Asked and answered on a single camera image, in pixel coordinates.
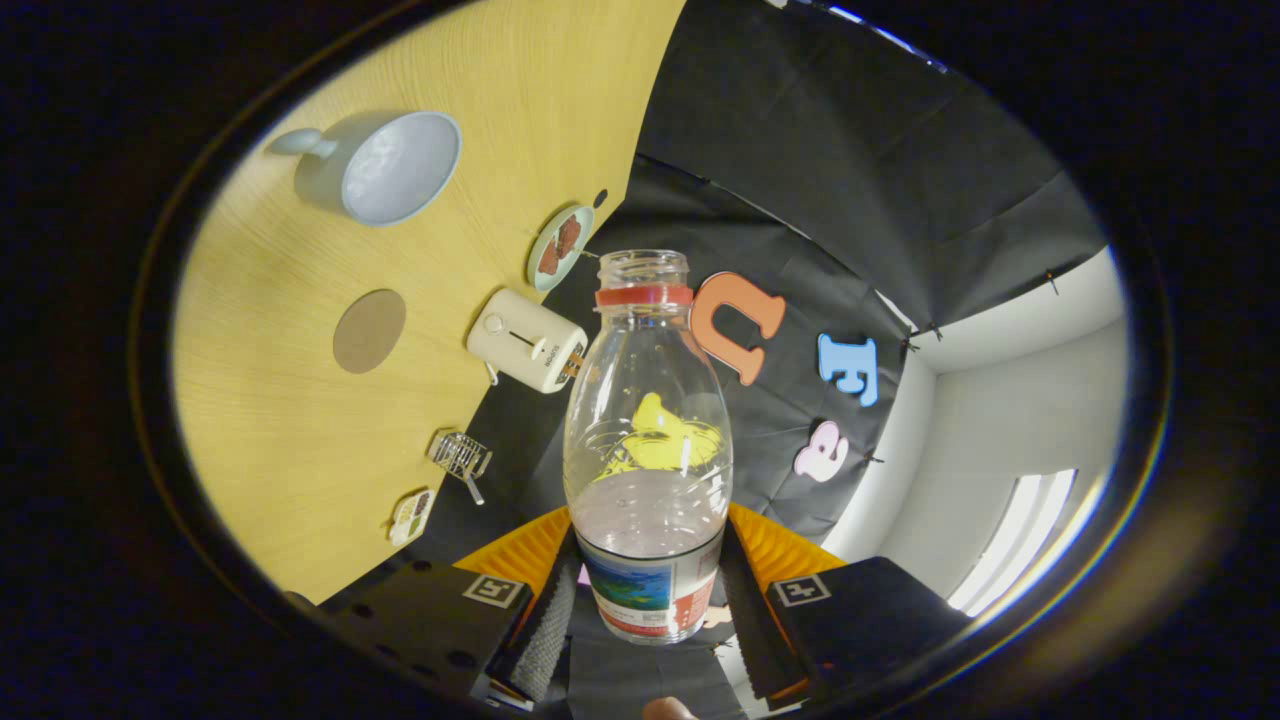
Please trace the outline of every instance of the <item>wooden table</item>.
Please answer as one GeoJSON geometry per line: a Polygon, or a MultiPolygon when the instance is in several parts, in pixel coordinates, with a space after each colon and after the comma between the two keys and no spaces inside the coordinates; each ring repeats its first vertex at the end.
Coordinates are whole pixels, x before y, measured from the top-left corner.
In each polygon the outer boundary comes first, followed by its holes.
{"type": "Polygon", "coordinates": [[[466,428],[489,387],[463,338],[524,278],[536,231],[567,202],[626,195],[640,123],[684,0],[485,0],[343,70],[261,138],[198,231],[179,291],[178,413],[207,497],[280,587],[320,602],[394,548],[384,523],[439,487],[424,452],[466,428]],[[462,128],[451,184],[411,220],[370,228],[303,204],[275,136],[367,110],[439,110],[462,128]],[[334,359],[370,291],[407,319],[376,369],[334,359]]]}

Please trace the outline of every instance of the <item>black fabric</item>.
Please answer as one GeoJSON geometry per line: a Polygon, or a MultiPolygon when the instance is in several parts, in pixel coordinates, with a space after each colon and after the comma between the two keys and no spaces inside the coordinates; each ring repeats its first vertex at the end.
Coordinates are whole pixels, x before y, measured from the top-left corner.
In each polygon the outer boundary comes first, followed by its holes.
{"type": "MultiPolygon", "coordinates": [[[[627,200],[590,241],[593,252],[666,247],[689,258],[689,284],[736,272],[787,301],[786,316],[769,341],[744,315],[722,309],[717,327],[744,346],[765,350],[756,382],[713,361],[733,434],[733,501],[822,542],[840,518],[865,469],[893,405],[902,370],[900,340],[906,327],[865,282],[831,255],[731,195],[684,173],[637,160],[627,200]],[[879,401],[863,407],[856,396],[818,377],[817,337],[841,342],[874,338],[879,401]],[[791,464],[822,420],[835,420],[850,442],[849,459],[826,483],[796,475],[791,464]]],[[[599,332],[594,311],[599,264],[580,260],[544,306],[599,332]]],[[[509,378],[490,388],[467,434],[494,451],[479,480],[485,505],[447,480],[424,537],[411,553],[453,560],[564,505],[562,419],[568,389],[541,395],[509,378]]]]}
{"type": "Polygon", "coordinates": [[[980,88],[795,10],[690,0],[640,152],[795,225],[920,328],[993,307],[1106,245],[1056,159],[980,88]]]}

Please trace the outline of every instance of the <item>white wall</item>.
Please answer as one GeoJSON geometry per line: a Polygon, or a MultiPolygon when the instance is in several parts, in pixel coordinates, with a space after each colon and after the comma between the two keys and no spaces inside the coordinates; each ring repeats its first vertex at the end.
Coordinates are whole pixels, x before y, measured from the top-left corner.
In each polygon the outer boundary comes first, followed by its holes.
{"type": "Polygon", "coordinates": [[[877,553],[920,466],[920,456],[933,415],[936,374],[914,354],[906,365],[888,414],[876,457],[863,473],[854,497],[831,529],[822,547],[846,562],[858,562],[877,553]]]}
{"type": "Polygon", "coordinates": [[[924,333],[911,342],[940,375],[969,370],[1087,336],[1120,319],[1124,302],[1120,270],[1105,247],[1052,286],[943,327],[941,341],[924,333]]]}
{"type": "Polygon", "coordinates": [[[1115,320],[1056,347],[940,374],[919,471],[879,553],[948,596],[1016,477],[1079,468],[1078,496],[1110,471],[1126,373],[1126,328],[1115,320]]]}

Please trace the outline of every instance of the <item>bottle neck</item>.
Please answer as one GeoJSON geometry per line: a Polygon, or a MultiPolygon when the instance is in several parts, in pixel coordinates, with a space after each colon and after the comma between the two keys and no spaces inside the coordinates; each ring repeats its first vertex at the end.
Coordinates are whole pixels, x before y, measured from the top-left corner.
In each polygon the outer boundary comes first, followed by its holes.
{"type": "Polygon", "coordinates": [[[609,305],[599,311],[604,329],[689,329],[687,305],[609,305]]]}

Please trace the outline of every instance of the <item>clear plastic bottle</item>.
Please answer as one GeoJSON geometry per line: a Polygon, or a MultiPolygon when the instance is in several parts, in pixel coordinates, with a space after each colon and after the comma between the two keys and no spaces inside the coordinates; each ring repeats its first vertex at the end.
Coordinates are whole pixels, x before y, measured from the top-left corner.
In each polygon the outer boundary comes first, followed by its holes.
{"type": "Polygon", "coordinates": [[[564,496],[605,626],[637,644],[701,628],[732,492],[728,413],[689,329],[689,264],[600,258],[591,343],[564,420],[564,496]]]}

